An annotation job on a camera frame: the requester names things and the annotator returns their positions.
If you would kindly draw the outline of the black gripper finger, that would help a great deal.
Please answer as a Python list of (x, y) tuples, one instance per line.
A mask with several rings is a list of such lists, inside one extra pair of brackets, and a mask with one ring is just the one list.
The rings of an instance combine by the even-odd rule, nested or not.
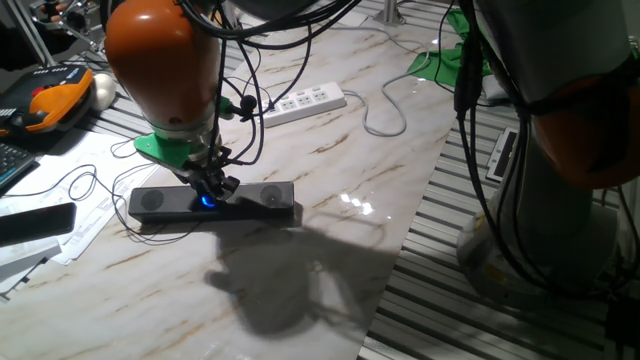
[(210, 189), (205, 181), (196, 181), (192, 184), (202, 205), (214, 205), (215, 198), (211, 196)]
[(215, 186), (215, 198), (226, 200), (231, 197), (240, 185), (240, 180), (232, 176), (222, 176)]

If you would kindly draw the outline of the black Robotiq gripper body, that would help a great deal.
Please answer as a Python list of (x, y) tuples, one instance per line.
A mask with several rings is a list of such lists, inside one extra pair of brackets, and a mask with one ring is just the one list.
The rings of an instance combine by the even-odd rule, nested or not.
[(225, 152), (217, 149), (209, 155), (207, 151), (190, 154), (180, 164), (172, 167), (172, 171), (186, 184), (195, 186), (204, 183), (211, 188), (221, 188), (225, 174), (221, 164), (225, 160)]

